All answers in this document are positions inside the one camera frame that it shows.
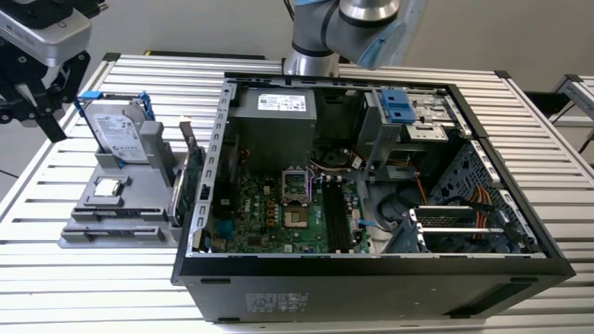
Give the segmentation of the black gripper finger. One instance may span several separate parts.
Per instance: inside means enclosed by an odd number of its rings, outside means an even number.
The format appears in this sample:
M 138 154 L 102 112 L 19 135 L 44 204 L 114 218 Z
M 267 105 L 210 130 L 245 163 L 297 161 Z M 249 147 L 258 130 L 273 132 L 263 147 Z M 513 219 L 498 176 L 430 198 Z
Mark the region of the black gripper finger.
M 35 119 L 35 107 L 11 85 L 2 85 L 2 124 Z
M 52 143 L 66 140 L 66 133 L 56 120 L 63 104 L 71 104 L 78 99 L 78 92 L 90 65 L 90 54 L 87 51 L 76 54 L 59 67 L 56 78 L 50 86 L 43 83 L 48 67 L 42 65 L 40 77 L 32 84 L 32 94 L 36 101 L 39 116 L 36 123 Z

